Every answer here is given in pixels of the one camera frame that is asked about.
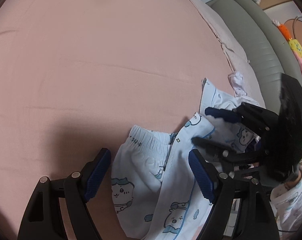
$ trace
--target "sofa cushion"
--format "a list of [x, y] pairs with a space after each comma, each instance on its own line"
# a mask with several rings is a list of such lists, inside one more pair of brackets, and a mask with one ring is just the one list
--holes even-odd
[[266, 108], [278, 113], [281, 73], [296, 78], [302, 86], [299, 64], [288, 43], [252, 0], [212, 0], [207, 4], [221, 16], [244, 48]]

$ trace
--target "person's arm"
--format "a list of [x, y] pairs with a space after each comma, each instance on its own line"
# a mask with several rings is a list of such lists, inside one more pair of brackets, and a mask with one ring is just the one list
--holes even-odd
[[270, 197], [278, 211], [281, 229], [287, 231], [283, 232], [283, 239], [290, 239], [302, 224], [302, 166], [299, 170], [295, 181], [274, 188]]

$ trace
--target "cartoon print fabric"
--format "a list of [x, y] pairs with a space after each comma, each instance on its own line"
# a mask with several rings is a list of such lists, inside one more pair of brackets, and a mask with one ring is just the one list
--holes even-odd
[[188, 204], [189, 204], [188, 202], [186, 203], [173, 202], [171, 204], [169, 209], [170, 214], [167, 216], [167, 218], [164, 221], [163, 233], [168, 233], [168, 232], [171, 232], [173, 234], [178, 233], [182, 225]]
[[[111, 175], [113, 203], [128, 237], [196, 239], [212, 204], [203, 197], [188, 164], [188, 154], [194, 147], [191, 138], [208, 138], [244, 152], [255, 138], [252, 131], [242, 124], [226, 123], [204, 113], [207, 107], [231, 110], [241, 102], [241, 98], [234, 98], [204, 80], [200, 112], [178, 134], [132, 128], [115, 157]], [[296, 188], [272, 192], [283, 230], [297, 228], [297, 221], [302, 222], [302, 179]]]
[[[281, 229], [284, 231], [296, 231], [302, 224], [302, 176], [300, 182], [289, 191], [283, 184], [274, 188], [271, 203], [276, 207]], [[292, 233], [283, 232], [283, 240], [289, 240]]]
[[111, 180], [112, 200], [116, 213], [132, 205], [134, 184], [127, 178]]
[[135, 125], [112, 164], [112, 200], [121, 227], [141, 239], [150, 228], [174, 133]]

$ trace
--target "bed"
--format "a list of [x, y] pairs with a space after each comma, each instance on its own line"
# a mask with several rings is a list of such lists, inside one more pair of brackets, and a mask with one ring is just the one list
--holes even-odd
[[[255, 74], [246, 82], [257, 80], [251, 89], [277, 112], [280, 73], [302, 84], [284, 38], [251, 0], [209, 6], [246, 52]], [[114, 157], [134, 124], [178, 131], [199, 109], [203, 78], [234, 94], [232, 70], [190, 0], [6, 0], [0, 7], [3, 234], [16, 239], [41, 176], [64, 178], [102, 147]], [[127, 239], [110, 193], [107, 173], [88, 209], [103, 239]], [[63, 200], [61, 208], [74, 239]]]

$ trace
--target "pink bed sheet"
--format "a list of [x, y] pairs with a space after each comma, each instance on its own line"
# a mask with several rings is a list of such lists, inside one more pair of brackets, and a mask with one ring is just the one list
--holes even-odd
[[[0, 9], [0, 227], [15, 239], [41, 176], [64, 178], [134, 124], [178, 131], [230, 66], [189, 0], [7, 0]], [[110, 172], [88, 203], [104, 240], [126, 239]], [[69, 239], [74, 239], [62, 209]]]

